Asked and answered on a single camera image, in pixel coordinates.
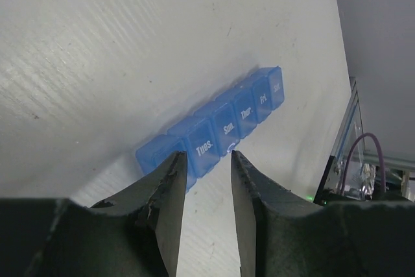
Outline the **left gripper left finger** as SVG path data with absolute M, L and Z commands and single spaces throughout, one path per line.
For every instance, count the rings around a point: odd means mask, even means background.
M 187 155 L 92 207 L 1 199 L 2 276 L 175 276 Z

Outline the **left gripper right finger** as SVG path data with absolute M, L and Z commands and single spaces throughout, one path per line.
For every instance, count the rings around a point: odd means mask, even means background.
M 242 276 L 413 276 L 414 203 L 319 206 L 285 189 L 239 151 L 231 188 Z

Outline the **blue weekly pill organizer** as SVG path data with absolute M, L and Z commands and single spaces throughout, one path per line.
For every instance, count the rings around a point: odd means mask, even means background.
M 184 151 L 191 189 L 284 100 L 282 69 L 260 68 L 138 148 L 138 165 L 147 175 L 171 153 Z

